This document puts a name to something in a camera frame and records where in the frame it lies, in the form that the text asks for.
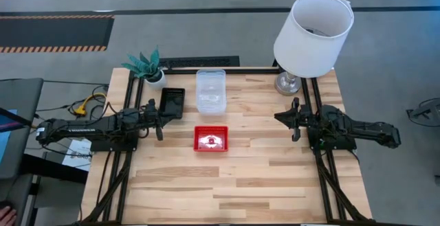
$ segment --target white paper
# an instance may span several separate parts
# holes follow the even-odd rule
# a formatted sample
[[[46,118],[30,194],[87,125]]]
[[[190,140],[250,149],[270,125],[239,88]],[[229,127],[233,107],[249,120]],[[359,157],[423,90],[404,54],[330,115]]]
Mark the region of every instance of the white paper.
[[[82,141],[72,140],[67,154],[70,155],[90,155],[90,145],[91,142],[87,139]],[[72,157],[65,156],[63,160],[63,165],[79,168],[84,171],[89,171],[90,169],[91,157]]]

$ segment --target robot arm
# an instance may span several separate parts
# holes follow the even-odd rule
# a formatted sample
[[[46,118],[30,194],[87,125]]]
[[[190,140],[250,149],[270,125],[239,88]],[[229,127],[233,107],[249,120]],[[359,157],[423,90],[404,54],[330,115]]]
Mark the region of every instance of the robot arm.
[[[163,140],[162,128],[175,115],[163,115],[155,108],[151,99],[146,106],[137,109],[122,109],[120,112],[97,120],[58,120],[50,119],[39,124],[36,140],[47,145],[65,137],[85,137],[90,141],[116,141],[126,134],[146,128],[156,128],[156,135]]]
[[[311,113],[308,106],[301,105],[299,112],[298,107],[299,98],[294,98],[290,110],[275,114],[275,119],[294,129],[294,142],[300,138],[299,126],[304,126],[330,147],[352,146],[353,138],[373,140],[389,148],[396,148],[401,144],[399,131],[391,124],[355,121],[329,105],[322,106],[316,115]]]

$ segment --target white lampshade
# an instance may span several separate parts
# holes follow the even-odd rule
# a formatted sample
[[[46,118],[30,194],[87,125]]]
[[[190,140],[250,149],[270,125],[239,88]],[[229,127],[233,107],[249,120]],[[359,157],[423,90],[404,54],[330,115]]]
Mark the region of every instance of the white lampshade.
[[[290,74],[329,72],[354,22],[346,0],[296,0],[274,44],[275,59]]]

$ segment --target black floor mat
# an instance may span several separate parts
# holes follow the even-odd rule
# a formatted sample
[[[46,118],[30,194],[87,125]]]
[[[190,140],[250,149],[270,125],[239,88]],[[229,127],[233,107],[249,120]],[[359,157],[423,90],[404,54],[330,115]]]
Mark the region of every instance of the black floor mat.
[[[239,67],[239,56],[161,58],[159,66],[173,67]]]
[[[113,15],[0,16],[0,53],[104,51],[113,21]]]

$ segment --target clear plastic container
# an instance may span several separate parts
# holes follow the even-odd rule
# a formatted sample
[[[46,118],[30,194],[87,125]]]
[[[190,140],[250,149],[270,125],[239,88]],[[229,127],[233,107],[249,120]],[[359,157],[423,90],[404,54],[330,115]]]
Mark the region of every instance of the clear plastic container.
[[[226,111],[226,72],[205,69],[197,72],[197,109],[208,115],[221,115]]]

